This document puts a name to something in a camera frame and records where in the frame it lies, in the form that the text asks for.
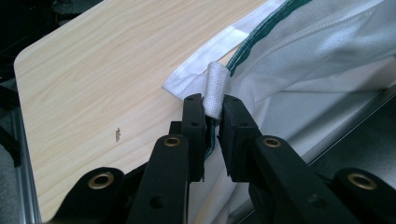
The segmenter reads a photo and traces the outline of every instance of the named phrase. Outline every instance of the white cloth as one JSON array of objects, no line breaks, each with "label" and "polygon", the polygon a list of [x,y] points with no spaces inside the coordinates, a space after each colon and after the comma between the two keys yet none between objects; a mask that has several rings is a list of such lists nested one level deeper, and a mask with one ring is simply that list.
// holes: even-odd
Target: white cloth
[{"label": "white cloth", "polygon": [[[263,7],[272,3],[279,7],[279,2],[269,0]],[[271,16],[279,12],[268,10],[272,11]],[[310,148],[353,116],[377,91],[395,83],[395,11],[394,0],[310,1],[280,21],[253,48],[242,45],[232,59],[239,63],[232,67],[225,92],[244,102],[263,134],[286,139],[309,161],[312,157],[304,155]],[[208,46],[221,45],[226,39],[220,35],[214,38],[218,43]],[[197,70],[192,71],[184,69],[183,63],[164,85],[180,99],[205,93],[204,70],[219,53],[212,57],[210,48],[203,48],[199,53],[207,60],[194,56],[188,63],[205,62],[204,66],[196,65]],[[244,50],[249,50],[249,55],[243,61]],[[189,221],[224,223],[248,200],[248,193],[235,190],[240,185],[225,176],[219,145],[206,161],[205,170],[205,183],[191,184]]]}]

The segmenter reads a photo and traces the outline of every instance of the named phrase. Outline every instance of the light wood tabletop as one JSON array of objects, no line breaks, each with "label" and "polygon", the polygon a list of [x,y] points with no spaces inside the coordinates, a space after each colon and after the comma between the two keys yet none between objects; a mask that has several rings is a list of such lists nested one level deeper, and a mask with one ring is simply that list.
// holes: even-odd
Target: light wood tabletop
[{"label": "light wood tabletop", "polygon": [[15,72],[43,221],[90,170],[146,162],[181,120],[162,84],[263,2],[106,0],[25,49]]}]

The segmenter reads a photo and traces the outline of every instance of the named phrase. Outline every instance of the wooden table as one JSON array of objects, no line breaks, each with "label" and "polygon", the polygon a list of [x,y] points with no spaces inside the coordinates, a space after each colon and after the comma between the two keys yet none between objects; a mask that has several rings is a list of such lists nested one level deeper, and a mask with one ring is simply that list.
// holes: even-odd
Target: wooden table
[{"label": "wooden table", "polygon": [[106,0],[25,49],[15,72],[43,221],[90,170],[147,161],[181,119],[162,84],[263,2]]}]

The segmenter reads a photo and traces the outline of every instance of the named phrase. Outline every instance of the green fabric edge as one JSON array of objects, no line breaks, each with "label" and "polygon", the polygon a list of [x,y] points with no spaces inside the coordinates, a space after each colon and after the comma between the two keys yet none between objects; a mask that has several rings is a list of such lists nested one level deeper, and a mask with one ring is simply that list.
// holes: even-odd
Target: green fabric edge
[{"label": "green fabric edge", "polygon": [[312,0],[288,0],[282,4],[276,11],[271,13],[264,21],[262,21],[242,42],[241,47],[236,51],[235,55],[227,63],[226,67],[230,70],[230,77],[233,76],[236,67],[244,62],[250,54],[253,46],[261,39],[268,36],[274,27],[287,18],[297,8],[311,2]]}]

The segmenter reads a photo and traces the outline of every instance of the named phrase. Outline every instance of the dark floor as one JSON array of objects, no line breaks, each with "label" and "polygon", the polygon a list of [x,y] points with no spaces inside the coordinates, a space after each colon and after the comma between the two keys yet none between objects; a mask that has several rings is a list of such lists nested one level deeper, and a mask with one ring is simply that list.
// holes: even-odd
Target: dark floor
[{"label": "dark floor", "polygon": [[[1,0],[2,6],[7,6],[15,0]],[[58,13],[57,23],[62,26],[69,20],[73,19],[79,13],[82,13],[89,8],[100,3],[102,0],[58,0],[52,2],[51,11]],[[2,82],[0,77],[0,85],[13,91],[17,90],[15,78]],[[0,96],[0,101],[4,100],[4,95]],[[11,135],[14,132],[15,124],[13,124],[13,116],[16,114],[16,109],[5,110],[0,108],[0,126]],[[14,160],[10,154],[0,145],[0,223],[30,223],[29,219],[24,218],[24,213],[29,210],[29,204],[21,206],[21,190],[18,184],[18,172],[14,168]]]}]

